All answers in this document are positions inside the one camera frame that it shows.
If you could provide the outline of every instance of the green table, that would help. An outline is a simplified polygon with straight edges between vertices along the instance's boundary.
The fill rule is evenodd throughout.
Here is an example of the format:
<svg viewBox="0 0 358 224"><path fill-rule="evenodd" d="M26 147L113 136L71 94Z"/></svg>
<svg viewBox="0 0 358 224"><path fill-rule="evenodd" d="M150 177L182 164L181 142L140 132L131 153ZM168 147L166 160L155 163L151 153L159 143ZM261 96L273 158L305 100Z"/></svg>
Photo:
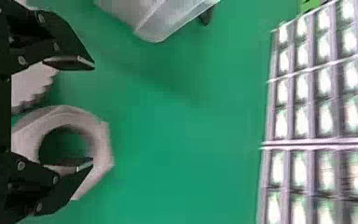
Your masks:
<svg viewBox="0 0 358 224"><path fill-rule="evenodd" d="M34 3L66 18L96 61L59 74L44 105L108 121L117 165L81 201L22 223L255 223L269 32L296 1L224 0L210 26L192 21L161 44L90 0ZM52 139L47 155L82 145Z"/></svg>

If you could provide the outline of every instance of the metal bolt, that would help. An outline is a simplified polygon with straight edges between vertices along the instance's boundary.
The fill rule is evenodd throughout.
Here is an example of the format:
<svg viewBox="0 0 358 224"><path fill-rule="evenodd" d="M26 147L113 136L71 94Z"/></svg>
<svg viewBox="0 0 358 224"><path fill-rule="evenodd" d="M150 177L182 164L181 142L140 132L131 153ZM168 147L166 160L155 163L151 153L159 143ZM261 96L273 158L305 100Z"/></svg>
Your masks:
<svg viewBox="0 0 358 224"><path fill-rule="evenodd" d="M42 203L38 203L37 206L36 206L36 212L42 211L42 208L43 208L43 204L42 204Z"/></svg>
<svg viewBox="0 0 358 224"><path fill-rule="evenodd" d="M54 47L54 50L55 50L55 51L59 51L59 50L60 50L60 46L59 46L57 43L54 43L53 47Z"/></svg>
<svg viewBox="0 0 358 224"><path fill-rule="evenodd" d="M21 171L25 168L25 162L23 161L19 161L19 163L17 163L17 170Z"/></svg>
<svg viewBox="0 0 358 224"><path fill-rule="evenodd" d="M37 15L37 18L39 19L40 23L45 23L46 22L45 17L42 14Z"/></svg>
<svg viewBox="0 0 358 224"><path fill-rule="evenodd" d="M54 176L54 178L53 178L53 185L57 184L59 180L60 180L60 178L59 178L57 175Z"/></svg>
<svg viewBox="0 0 358 224"><path fill-rule="evenodd" d="M19 64L21 65L26 65L27 64L27 60L25 60L25 58L23 56L19 56Z"/></svg>

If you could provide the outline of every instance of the white hex nut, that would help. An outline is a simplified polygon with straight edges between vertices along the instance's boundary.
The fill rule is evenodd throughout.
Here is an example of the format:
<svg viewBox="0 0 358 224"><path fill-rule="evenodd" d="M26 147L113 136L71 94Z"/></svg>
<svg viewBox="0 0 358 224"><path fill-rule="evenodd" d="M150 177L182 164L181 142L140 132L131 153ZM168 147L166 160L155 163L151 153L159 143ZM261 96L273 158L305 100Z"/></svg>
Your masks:
<svg viewBox="0 0 358 224"><path fill-rule="evenodd" d="M11 151L39 163L39 148L44 137L62 127L80 133L89 143L89 151L93 158L93 168L71 199L78 200L115 165L106 122L99 121L83 109L69 105L40 108L26 115L12 128Z"/></svg>

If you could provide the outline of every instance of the plastic box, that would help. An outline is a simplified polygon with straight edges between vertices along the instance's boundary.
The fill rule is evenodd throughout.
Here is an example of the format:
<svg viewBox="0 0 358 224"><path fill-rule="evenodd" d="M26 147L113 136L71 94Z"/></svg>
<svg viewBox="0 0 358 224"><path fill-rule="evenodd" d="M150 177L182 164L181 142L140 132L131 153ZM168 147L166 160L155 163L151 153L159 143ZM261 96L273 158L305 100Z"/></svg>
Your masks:
<svg viewBox="0 0 358 224"><path fill-rule="evenodd" d="M220 0L94 0L145 41L158 43Z"/></svg>

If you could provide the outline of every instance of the white plastic container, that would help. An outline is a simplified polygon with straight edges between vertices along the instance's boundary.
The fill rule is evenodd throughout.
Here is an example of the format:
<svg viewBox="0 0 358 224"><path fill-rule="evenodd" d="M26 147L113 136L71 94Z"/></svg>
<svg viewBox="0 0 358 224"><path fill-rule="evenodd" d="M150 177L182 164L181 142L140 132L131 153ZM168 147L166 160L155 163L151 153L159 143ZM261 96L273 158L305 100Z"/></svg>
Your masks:
<svg viewBox="0 0 358 224"><path fill-rule="evenodd" d="M220 0L94 0L148 42L161 42Z"/></svg>

